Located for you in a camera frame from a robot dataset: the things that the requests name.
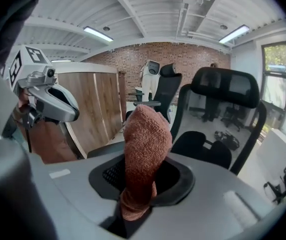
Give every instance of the wooden cabinet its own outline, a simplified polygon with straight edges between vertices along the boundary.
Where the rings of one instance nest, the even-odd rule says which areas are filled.
[[[79,106],[79,118],[66,126],[84,157],[106,145],[122,127],[117,77],[110,72],[57,74],[58,84],[71,92]]]

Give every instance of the ceiling light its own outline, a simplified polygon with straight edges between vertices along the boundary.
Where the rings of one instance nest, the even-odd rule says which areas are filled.
[[[54,59],[52,62],[71,62],[71,59]]]
[[[113,40],[113,39],[110,38],[109,36],[107,36],[107,35],[105,35],[105,34],[99,32],[99,31],[97,31],[97,30],[95,30],[95,29],[93,29],[93,28],[91,28],[91,27],[89,27],[89,26],[85,27],[85,28],[84,28],[84,31],[86,31],[86,32],[88,32],[88,33],[90,33],[90,34],[93,34],[93,35],[95,35],[95,36],[97,36],[97,37],[99,37],[99,38],[102,38],[102,39],[104,39],[104,40],[106,40],[106,41],[108,41],[108,42],[111,42],[111,41]]]
[[[246,33],[247,31],[249,31],[249,27],[246,25],[242,25],[242,26],[238,27],[237,29],[235,29],[234,31],[232,31],[231,33],[229,33],[228,35],[226,35],[225,37],[223,37],[219,42],[221,44],[224,44],[224,43],[240,36],[241,34]]]

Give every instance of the headrest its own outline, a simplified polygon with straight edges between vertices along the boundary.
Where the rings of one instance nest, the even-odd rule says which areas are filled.
[[[195,74],[191,90],[200,95],[256,108],[259,90],[255,78],[244,72],[225,68],[202,67]]]
[[[160,71],[160,75],[162,77],[172,77],[175,74],[176,74],[175,63],[163,66]]]
[[[148,66],[148,71],[150,74],[152,75],[156,75],[159,73],[159,63],[156,61],[152,61],[152,60],[148,60],[147,62],[147,66]]]

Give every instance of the white ceiling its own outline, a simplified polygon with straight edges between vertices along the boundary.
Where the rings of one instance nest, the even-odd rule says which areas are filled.
[[[42,49],[50,60],[82,61],[117,47],[156,41],[193,43],[228,53],[235,43],[222,45],[218,40],[240,25],[257,32],[284,21],[286,15],[273,0],[40,0],[8,63],[24,44]],[[86,26],[114,41],[92,38],[83,31]],[[104,26],[110,31],[103,31]]]

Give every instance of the brown towel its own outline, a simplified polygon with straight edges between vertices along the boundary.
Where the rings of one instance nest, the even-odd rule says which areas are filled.
[[[120,204],[125,220],[139,219],[157,195],[155,175],[172,145],[169,124],[161,113],[139,105],[126,121],[125,179]]]

